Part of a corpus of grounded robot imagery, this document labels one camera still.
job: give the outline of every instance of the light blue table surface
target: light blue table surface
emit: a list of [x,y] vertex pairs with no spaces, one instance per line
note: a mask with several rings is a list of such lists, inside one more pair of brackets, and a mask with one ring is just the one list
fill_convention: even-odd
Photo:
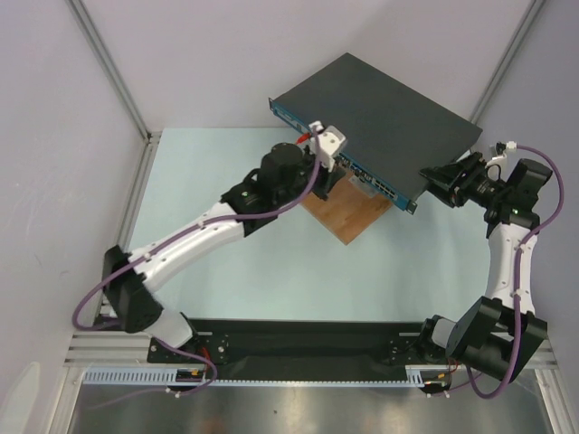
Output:
[[[289,128],[163,132],[131,249],[199,217]],[[348,246],[300,206],[221,247],[157,296],[199,318],[423,321],[460,318],[486,288],[483,210],[452,210],[428,193],[414,216],[392,208]]]

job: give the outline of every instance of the wooden block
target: wooden block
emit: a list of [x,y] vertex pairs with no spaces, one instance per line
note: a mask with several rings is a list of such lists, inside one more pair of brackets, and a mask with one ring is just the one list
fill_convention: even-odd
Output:
[[349,244],[393,204],[383,195],[370,197],[353,183],[348,172],[322,201],[313,193],[302,203],[311,214],[344,244]]

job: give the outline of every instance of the metal floor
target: metal floor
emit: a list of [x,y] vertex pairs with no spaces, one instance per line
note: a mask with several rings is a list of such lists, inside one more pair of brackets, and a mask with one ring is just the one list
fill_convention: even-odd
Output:
[[[483,390],[496,387],[479,382]],[[553,432],[532,371],[491,401],[467,388],[427,399],[415,389],[212,387],[179,400],[157,392],[88,409],[135,389],[83,386],[69,434]]]

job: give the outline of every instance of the gray wall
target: gray wall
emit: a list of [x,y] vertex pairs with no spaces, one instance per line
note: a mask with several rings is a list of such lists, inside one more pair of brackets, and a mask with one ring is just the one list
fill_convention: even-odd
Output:
[[[566,186],[565,207],[539,236],[532,289],[575,407],[579,404],[579,2],[551,0],[481,120],[480,143],[516,140],[549,154]],[[531,156],[518,153],[517,156]],[[541,194],[543,218],[556,207],[555,180]]]
[[142,142],[63,0],[4,1],[0,17],[0,402],[40,362],[37,434]]
[[345,51],[469,116],[531,0],[86,0],[153,129],[278,127]]

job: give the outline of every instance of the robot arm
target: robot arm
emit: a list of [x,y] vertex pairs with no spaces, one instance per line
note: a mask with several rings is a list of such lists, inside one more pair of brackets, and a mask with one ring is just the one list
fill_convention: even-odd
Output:
[[345,174],[334,158],[346,145],[346,138],[319,122],[310,129],[318,133],[318,146],[302,150],[293,144],[277,144],[261,160],[259,169],[253,169],[223,194],[220,202],[184,228],[129,253],[119,246],[107,251],[105,277],[145,258],[104,288],[124,331],[146,332],[174,348],[195,347],[196,332],[186,317],[162,306],[154,293],[190,263],[274,221],[309,185],[315,195],[327,199]]
[[[219,203],[182,230],[129,253],[119,246],[105,255],[105,277],[145,258],[131,271],[105,287],[121,328],[127,333],[144,331],[174,348],[195,352],[197,333],[186,317],[163,307],[154,297],[185,266],[225,243],[237,241],[272,222],[288,204],[296,203],[313,181],[312,191],[322,199],[344,175],[334,163],[346,143],[335,128],[310,126],[319,132],[318,161],[308,147],[277,144],[245,179],[222,196]],[[512,341],[494,335],[499,329],[514,334],[516,253],[520,242],[539,224],[532,212],[539,189],[551,171],[532,160],[520,160],[509,179],[489,177],[488,164],[475,153],[458,163],[428,168],[421,174],[430,182],[429,192],[450,207],[468,200],[486,209],[485,221],[491,252],[486,296],[456,323],[440,316],[427,319],[417,341],[417,351],[452,358],[497,379],[508,371]],[[521,257],[521,347],[514,380],[535,350],[546,339],[546,323],[535,318],[529,289],[530,261],[536,236],[526,241]]]
[[[498,145],[502,150],[507,146]],[[485,297],[457,322],[434,316],[424,323],[419,345],[457,360],[498,380],[507,375],[513,341],[495,335],[506,330],[515,333],[514,296],[520,297],[521,339],[513,381],[546,339],[546,323],[535,317],[530,293],[530,265],[539,217],[532,209],[538,191],[552,171],[533,160],[521,159],[507,181],[489,177],[489,165],[480,153],[444,167],[422,170],[431,186],[429,191],[450,207],[468,200],[486,209],[487,238],[490,248],[489,280]],[[520,264],[517,251],[525,240]]]

